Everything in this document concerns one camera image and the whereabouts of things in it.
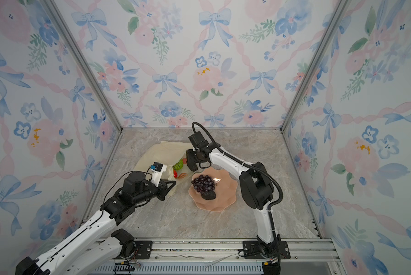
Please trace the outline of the green custard apple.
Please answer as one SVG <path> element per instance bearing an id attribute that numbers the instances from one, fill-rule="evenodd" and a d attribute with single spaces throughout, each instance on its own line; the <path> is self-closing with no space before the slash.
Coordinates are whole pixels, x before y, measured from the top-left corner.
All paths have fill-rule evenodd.
<path id="1" fill-rule="evenodd" d="M 184 161 L 183 161 L 183 159 L 180 159 L 177 163 L 175 163 L 175 164 L 173 165 L 173 169 L 176 170 L 176 171 L 181 170 L 183 167 L 184 167 Z"/>

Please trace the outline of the yellow plastic bag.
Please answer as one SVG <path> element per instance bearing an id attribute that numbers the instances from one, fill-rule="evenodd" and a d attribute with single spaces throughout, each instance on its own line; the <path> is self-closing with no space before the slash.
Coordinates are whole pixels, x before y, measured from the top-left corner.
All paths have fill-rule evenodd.
<path id="1" fill-rule="evenodd" d="M 186 151 L 188 149 L 193 149 L 190 143 L 160 142 L 159 144 L 154 144 L 142 155 L 133 170 L 146 172 L 154 162 L 166 165 L 166 171 L 161 178 L 177 182 L 176 186 L 168 193 L 168 197 L 173 197 L 178 191 L 185 191 L 184 189 L 189 186 L 188 180 L 192 179 L 194 174 L 183 161 L 183 159 L 187 158 Z M 173 167 L 180 160 L 183 162 L 183 166 L 180 171 L 177 171 L 177 174 L 178 176 L 184 174 L 184 176 L 181 179 L 176 179 L 173 176 Z"/>

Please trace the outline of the purple grape bunch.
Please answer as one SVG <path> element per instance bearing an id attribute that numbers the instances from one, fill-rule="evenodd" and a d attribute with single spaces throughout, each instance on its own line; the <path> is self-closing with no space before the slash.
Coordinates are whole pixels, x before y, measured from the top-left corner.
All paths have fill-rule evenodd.
<path id="1" fill-rule="evenodd" d="M 197 178 L 194 178 L 191 182 L 193 189 L 199 193 L 206 193 L 215 190 L 215 180 L 209 175 L 200 174 Z"/>

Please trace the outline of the dark avocado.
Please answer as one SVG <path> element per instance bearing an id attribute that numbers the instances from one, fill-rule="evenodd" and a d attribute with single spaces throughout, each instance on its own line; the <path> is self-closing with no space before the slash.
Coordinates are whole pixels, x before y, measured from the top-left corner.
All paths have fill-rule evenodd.
<path id="1" fill-rule="evenodd" d="M 201 197 L 204 200 L 211 201 L 216 199 L 216 193 L 213 190 L 203 191 L 201 192 Z"/>

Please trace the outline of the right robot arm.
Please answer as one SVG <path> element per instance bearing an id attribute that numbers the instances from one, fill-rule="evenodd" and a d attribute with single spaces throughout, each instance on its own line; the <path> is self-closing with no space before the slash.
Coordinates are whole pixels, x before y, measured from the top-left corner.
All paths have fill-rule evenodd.
<path id="1" fill-rule="evenodd" d="M 239 180 L 243 201 L 253 209 L 258 233 L 258 253 L 264 258 L 277 256 L 277 234 L 270 203 L 274 185 L 266 175 L 262 163 L 245 162 L 230 154 L 217 143 L 209 142 L 200 132 L 188 137 L 193 149 L 187 151 L 187 164 L 196 171 L 198 165 L 210 163 L 219 166 Z"/>

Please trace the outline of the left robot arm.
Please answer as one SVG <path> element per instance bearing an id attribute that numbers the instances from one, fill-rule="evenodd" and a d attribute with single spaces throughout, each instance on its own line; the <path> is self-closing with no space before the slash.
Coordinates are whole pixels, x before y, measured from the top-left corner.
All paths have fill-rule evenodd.
<path id="1" fill-rule="evenodd" d="M 162 179 L 154 173 L 131 171 L 121 178 L 124 183 L 112 197 L 105 198 L 100 209 L 58 245 L 35 259 L 26 257 L 15 269 L 18 275 L 88 274 L 96 267 L 120 255 L 135 252 L 133 236 L 118 225 L 136 208 L 151 199 L 164 201 L 176 181 Z"/>

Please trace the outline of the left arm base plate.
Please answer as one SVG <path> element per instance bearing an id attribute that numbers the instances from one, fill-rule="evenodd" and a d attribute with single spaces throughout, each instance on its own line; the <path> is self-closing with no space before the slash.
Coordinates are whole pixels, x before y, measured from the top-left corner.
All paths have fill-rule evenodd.
<path id="1" fill-rule="evenodd" d="M 143 240 L 133 242 L 133 253 L 131 255 L 134 260 L 149 260 L 152 253 L 153 241 Z"/>

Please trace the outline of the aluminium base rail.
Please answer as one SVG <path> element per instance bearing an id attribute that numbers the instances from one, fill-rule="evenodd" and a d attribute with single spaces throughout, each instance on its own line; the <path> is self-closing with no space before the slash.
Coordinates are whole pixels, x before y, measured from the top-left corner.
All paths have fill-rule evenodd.
<path id="1" fill-rule="evenodd" d="M 78 275 L 343 275 L 330 239 L 287 239 L 291 258 L 280 262 L 239 257 L 248 239 L 138 239 L 153 241 L 149 260 L 123 255 Z"/>

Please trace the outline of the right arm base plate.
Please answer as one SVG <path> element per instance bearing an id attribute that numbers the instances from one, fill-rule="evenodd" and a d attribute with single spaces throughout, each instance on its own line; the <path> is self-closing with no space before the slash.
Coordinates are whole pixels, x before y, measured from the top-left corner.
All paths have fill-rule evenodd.
<path id="1" fill-rule="evenodd" d="M 265 244 L 263 241 L 243 241 L 243 248 L 238 251 L 239 257 L 246 260 L 289 260 L 290 249 L 286 241 L 279 240 Z"/>

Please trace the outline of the left aluminium corner post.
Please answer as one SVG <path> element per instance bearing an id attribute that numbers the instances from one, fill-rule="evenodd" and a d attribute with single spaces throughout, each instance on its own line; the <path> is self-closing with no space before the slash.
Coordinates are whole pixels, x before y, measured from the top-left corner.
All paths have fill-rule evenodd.
<path id="1" fill-rule="evenodd" d="M 41 5 L 46 10 L 47 15 L 52 19 L 52 22 L 54 23 L 55 27 L 58 28 L 58 31 L 63 36 L 65 42 L 69 46 L 71 50 L 71 54 L 73 58 L 75 59 L 75 61 L 77 62 L 79 69 L 81 70 L 82 74 L 85 76 L 85 79 L 87 80 L 87 82 L 90 84 L 93 90 L 93 93 L 96 95 L 102 107 L 105 109 L 109 119 L 111 119 L 111 121 L 113 122 L 116 130 L 119 133 L 122 133 L 123 127 L 120 125 L 120 121 L 118 120 L 111 105 L 109 104 L 108 98 L 102 92 L 98 84 L 98 81 L 89 66 L 89 63 L 87 62 L 84 54 L 82 53 L 82 50 L 80 50 L 76 39 L 71 33 L 56 3 L 54 1 L 47 0 L 47 1 L 41 1 Z"/>

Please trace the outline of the aluminium corner post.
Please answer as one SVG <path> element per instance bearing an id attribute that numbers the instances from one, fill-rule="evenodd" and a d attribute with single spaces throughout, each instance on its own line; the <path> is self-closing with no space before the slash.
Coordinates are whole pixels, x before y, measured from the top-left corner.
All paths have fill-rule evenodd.
<path id="1" fill-rule="evenodd" d="M 96 95 L 102 107 L 105 109 L 109 119 L 111 119 L 111 121 L 113 122 L 116 130 L 119 133 L 122 133 L 123 127 L 120 125 L 120 121 L 118 120 L 111 105 L 109 104 L 108 98 L 102 92 L 98 84 L 98 81 L 89 66 L 89 63 L 87 62 L 84 54 L 82 53 L 82 50 L 80 50 L 76 39 L 71 33 L 56 3 L 54 1 L 47 0 L 47 1 L 41 1 L 41 5 L 46 10 L 47 15 L 52 19 L 52 22 L 54 23 L 55 27 L 58 28 L 58 31 L 63 36 L 65 42 L 69 46 L 71 50 L 71 54 L 73 58 L 75 59 L 75 61 L 77 62 L 79 69 L 81 70 L 82 74 L 85 76 L 85 79 L 87 80 L 87 82 L 90 84 L 93 90 L 93 93 Z"/>
<path id="2" fill-rule="evenodd" d="M 344 17 L 344 14 L 346 12 L 348 5 L 349 5 L 348 0 L 341 0 L 338 2 L 337 7 L 334 9 L 334 12 L 332 13 L 332 17 L 329 20 L 329 24 L 323 33 L 323 36 L 319 42 L 318 47 L 316 48 L 316 51 L 314 52 L 313 58 L 309 62 L 308 71 L 302 80 L 300 88 L 297 90 L 295 97 L 293 98 L 291 102 L 291 106 L 285 116 L 285 119 L 283 120 L 283 124 L 280 128 L 281 134 L 284 134 L 287 128 L 290 126 L 291 120 L 294 116 L 295 111 L 297 110 L 299 102 L 301 98 L 304 96 L 305 91 L 308 88 L 312 77 L 315 75 L 316 71 L 318 70 L 318 66 L 321 63 L 326 53 L 326 49 L 330 41 L 332 40 L 334 33 L 338 30 L 338 26 Z"/>

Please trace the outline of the right aluminium corner post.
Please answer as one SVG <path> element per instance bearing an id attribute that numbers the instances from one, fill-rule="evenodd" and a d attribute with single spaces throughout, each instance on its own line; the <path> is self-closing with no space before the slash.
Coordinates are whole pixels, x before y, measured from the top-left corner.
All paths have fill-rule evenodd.
<path id="1" fill-rule="evenodd" d="M 316 48 L 316 51 L 314 52 L 313 58 L 309 62 L 308 71 L 302 80 L 300 88 L 297 90 L 295 97 L 293 98 L 291 102 L 291 106 L 285 116 L 285 119 L 283 120 L 283 124 L 280 128 L 281 134 L 284 134 L 287 128 L 290 126 L 291 120 L 294 116 L 295 111 L 297 110 L 299 102 L 301 98 L 304 96 L 305 91 L 308 88 L 312 77 L 315 75 L 316 71 L 318 70 L 318 66 L 321 63 L 326 53 L 326 49 L 330 41 L 332 40 L 334 33 L 338 30 L 338 26 L 344 17 L 344 14 L 346 12 L 348 5 L 349 5 L 348 0 L 341 0 L 338 2 L 337 7 L 334 9 L 334 12 L 332 13 L 332 17 L 329 20 L 329 24 L 323 33 L 323 36 L 319 42 L 318 47 Z"/>

